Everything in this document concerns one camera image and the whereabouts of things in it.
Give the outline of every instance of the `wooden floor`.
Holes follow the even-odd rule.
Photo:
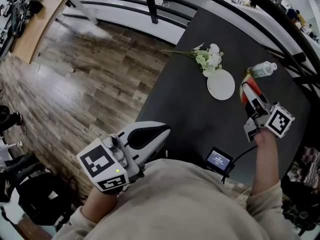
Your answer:
[[[64,179],[71,176],[81,196],[92,185],[76,154],[97,137],[103,139],[134,122],[172,47],[125,28],[60,16],[40,52],[52,61],[72,64],[74,73],[28,65],[11,54],[0,65],[0,102],[20,112],[20,126],[4,133],[7,143],[23,142],[13,156],[35,151],[39,160]]]

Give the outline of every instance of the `sweater sleeve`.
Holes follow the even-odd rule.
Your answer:
[[[71,215],[69,223],[64,224],[62,228],[55,234],[53,240],[81,240],[97,225],[96,223],[88,220],[81,213],[79,207],[73,215]]]
[[[280,181],[268,190],[250,196],[246,210],[265,230],[271,240],[299,239],[293,231],[292,223],[282,212],[282,189]]]

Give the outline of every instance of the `bottle cap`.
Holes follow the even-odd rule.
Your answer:
[[[271,69],[272,71],[275,71],[278,68],[276,63],[271,63]]]

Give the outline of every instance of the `black metal railing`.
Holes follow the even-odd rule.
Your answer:
[[[123,6],[113,3],[104,3],[104,2],[97,2],[97,1],[82,1],[83,4],[93,4],[93,5],[100,5],[100,6],[109,6],[109,7],[115,7],[120,8],[124,10],[133,11],[136,13],[141,13],[144,15],[148,15],[151,17],[151,20],[154,24],[158,23],[159,20],[167,21],[171,24],[174,24],[176,26],[179,26],[183,29],[187,27],[186,24],[183,24],[179,21],[173,20],[171,18],[159,15],[157,13],[157,10],[169,13],[171,15],[178,16],[184,20],[187,20],[188,22],[192,20],[192,17],[190,15],[186,15],[184,13],[181,13],[179,11],[166,8],[160,5],[155,4],[155,0],[121,0],[125,2],[140,4],[143,6],[148,7],[148,11],[137,9],[129,6]],[[180,5],[186,6],[190,9],[197,10],[199,7],[195,4],[192,4],[185,0],[167,0],[170,2],[175,2]],[[289,70],[296,71],[298,74],[302,77],[303,83],[307,84],[312,91],[312,93],[316,96],[316,99],[320,103],[320,97],[317,95],[317,92],[314,88],[314,83],[319,80],[319,78],[314,78],[314,75],[308,74],[308,71],[306,70],[306,67],[302,66],[295,57],[285,48],[285,46],[278,41],[276,37],[274,37],[265,27],[263,27],[260,23],[258,23],[256,20],[251,18],[249,15],[238,9],[237,7],[233,6],[232,4],[224,1],[224,0],[211,0],[215,3],[227,8],[231,12],[235,13],[236,15],[242,17],[244,20],[246,20],[248,23],[253,25],[255,28],[257,28],[261,33],[263,33],[267,38],[269,38],[283,53],[283,55],[286,57],[287,61],[290,62],[290,64],[293,66],[294,69],[288,67]],[[271,17],[273,17],[293,38],[293,40],[299,45],[299,47],[302,49],[303,53],[306,55],[306,57],[311,62],[312,66],[316,70],[316,72],[320,73],[320,60],[311,47],[310,43],[306,40],[302,32],[292,23],[292,21],[280,10],[280,8],[276,5],[274,5],[270,0],[251,0],[256,5],[258,5],[260,8],[262,8],[266,13],[268,13]]]

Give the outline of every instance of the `small display screen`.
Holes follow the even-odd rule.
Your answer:
[[[223,171],[227,168],[227,165],[230,163],[230,160],[228,158],[225,158],[223,155],[219,154],[214,150],[208,157],[207,161]]]

